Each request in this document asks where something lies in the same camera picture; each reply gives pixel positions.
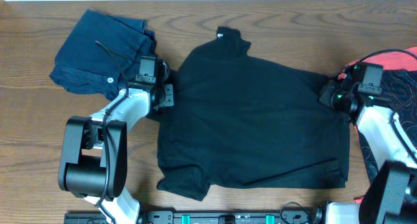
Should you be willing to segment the black t-shirt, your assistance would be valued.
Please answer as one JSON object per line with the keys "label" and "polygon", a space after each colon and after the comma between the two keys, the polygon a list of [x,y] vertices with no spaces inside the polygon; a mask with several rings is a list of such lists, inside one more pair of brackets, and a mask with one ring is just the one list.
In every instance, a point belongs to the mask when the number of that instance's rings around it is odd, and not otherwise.
{"label": "black t-shirt", "polygon": [[157,188],[202,201],[226,188],[343,188],[347,115],[319,102],[325,75],[248,55],[240,32],[219,27],[173,74],[160,117]]}

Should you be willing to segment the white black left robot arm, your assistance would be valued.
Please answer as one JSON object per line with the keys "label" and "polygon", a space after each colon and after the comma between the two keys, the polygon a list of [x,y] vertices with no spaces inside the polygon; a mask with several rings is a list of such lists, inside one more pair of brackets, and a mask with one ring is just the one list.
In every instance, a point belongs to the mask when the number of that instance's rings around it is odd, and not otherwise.
{"label": "white black left robot arm", "polygon": [[102,110],[66,123],[58,172],[61,190],[93,204],[95,214],[67,214],[65,223],[146,223],[127,190],[127,135],[151,111],[174,104],[173,86],[120,91]]}

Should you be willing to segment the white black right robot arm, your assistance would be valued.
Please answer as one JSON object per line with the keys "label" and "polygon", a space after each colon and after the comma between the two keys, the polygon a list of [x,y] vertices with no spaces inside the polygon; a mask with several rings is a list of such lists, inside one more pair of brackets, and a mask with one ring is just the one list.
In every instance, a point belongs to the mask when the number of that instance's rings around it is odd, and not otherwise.
{"label": "white black right robot arm", "polygon": [[380,88],[329,81],[319,101],[350,116],[379,172],[361,203],[328,203],[322,223],[415,223],[416,150]]}

